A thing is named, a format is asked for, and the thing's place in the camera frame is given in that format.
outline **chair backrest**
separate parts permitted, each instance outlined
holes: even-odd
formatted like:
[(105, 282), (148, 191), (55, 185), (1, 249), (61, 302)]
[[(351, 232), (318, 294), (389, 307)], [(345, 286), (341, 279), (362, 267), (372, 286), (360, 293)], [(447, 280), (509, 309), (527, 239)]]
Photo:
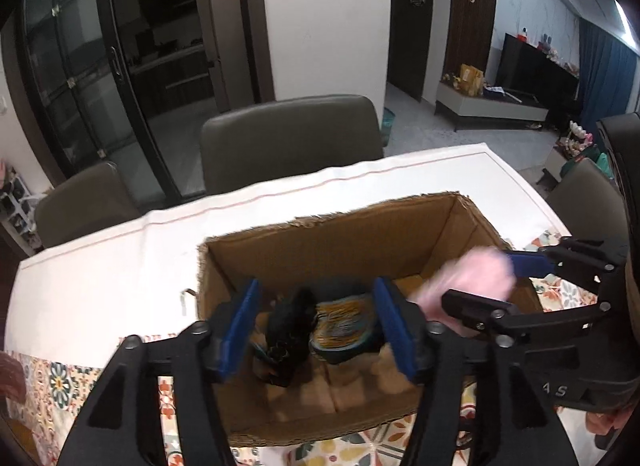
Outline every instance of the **chair backrest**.
[(319, 96), (249, 106), (209, 119), (200, 138), (207, 193), (383, 157), (373, 104)]
[(140, 216), (118, 168), (101, 162), (81, 171), (36, 206), (36, 229), (53, 247)]
[(546, 201), (574, 237), (628, 240), (622, 195), (591, 159), (577, 163)]

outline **cardboard box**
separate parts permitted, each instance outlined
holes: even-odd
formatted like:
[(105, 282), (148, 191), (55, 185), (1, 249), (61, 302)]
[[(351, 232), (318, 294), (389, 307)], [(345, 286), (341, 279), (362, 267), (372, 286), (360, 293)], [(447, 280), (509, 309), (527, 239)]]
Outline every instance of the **cardboard box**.
[[(406, 295), (446, 261), (478, 245), (508, 245), (471, 200), (456, 193), (389, 201), (351, 213), (297, 219), (207, 239), (200, 247), (198, 315), (210, 316), (250, 276), (261, 311), (277, 296), (325, 276), (396, 280)], [(542, 311), (529, 280), (511, 296), (523, 312)], [(395, 370), (388, 345), (339, 366), (310, 357), (288, 388), (266, 385), (246, 352), (239, 373), (214, 391), (232, 446), (283, 446), (334, 438), (416, 410), (420, 388)]]
[(484, 85), (484, 72), (470, 65), (460, 67), (460, 91), (469, 97), (476, 97)]

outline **floor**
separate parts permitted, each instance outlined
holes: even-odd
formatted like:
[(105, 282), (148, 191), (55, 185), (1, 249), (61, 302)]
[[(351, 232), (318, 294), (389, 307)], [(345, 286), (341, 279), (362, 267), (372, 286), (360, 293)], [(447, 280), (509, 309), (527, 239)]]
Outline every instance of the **floor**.
[(545, 174), (543, 170), (544, 166), (533, 166), (524, 170), (519, 170), (520, 176), (524, 178), (533, 189), (537, 191), (545, 200), (549, 196), (550, 192), (558, 185), (554, 178)]
[(386, 88), (385, 106), (396, 114), (385, 156), (484, 142), (514, 169), (541, 167), (542, 172), (542, 165), (557, 138), (555, 132), (530, 129), (459, 129), (454, 132), (450, 121), (434, 114), (434, 106), (424, 100), (417, 102), (391, 84)]
[[(213, 99), (197, 101), (149, 120), (161, 156), (180, 193), (190, 195), (204, 190), (200, 159), (200, 130), (207, 119), (218, 115)], [(164, 197), (151, 166), (138, 143), (110, 154), (140, 204), (161, 203)]]

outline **white tablecloth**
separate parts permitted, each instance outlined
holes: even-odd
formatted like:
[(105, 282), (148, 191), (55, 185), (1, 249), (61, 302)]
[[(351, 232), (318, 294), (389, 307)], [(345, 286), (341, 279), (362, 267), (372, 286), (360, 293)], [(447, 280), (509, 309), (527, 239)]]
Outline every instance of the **white tablecloth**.
[[(296, 217), (347, 212), (443, 191), (475, 202), (500, 235), (525, 247), (545, 230), (569, 232), (546, 202), (485, 144), (428, 150), (259, 183), (47, 249), (23, 261), (5, 350), (102, 368), (123, 336), (178, 333), (196, 319), (198, 245), (206, 237)], [(561, 415), (582, 465), (602, 455), (584, 414)]]

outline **pink plush toy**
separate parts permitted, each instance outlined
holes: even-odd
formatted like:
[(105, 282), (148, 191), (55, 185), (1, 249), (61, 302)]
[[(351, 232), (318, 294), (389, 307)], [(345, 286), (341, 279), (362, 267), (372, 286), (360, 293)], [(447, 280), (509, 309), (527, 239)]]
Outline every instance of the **pink plush toy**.
[(475, 247), (457, 261), (448, 261), (426, 281), (410, 301), (417, 303), (428, 320), (444, 323), (461, 336), (477, 334), (442, 309), (442, 295), (449, 289), (507, 301), (516, 283), (510, 258), (495, 247)]

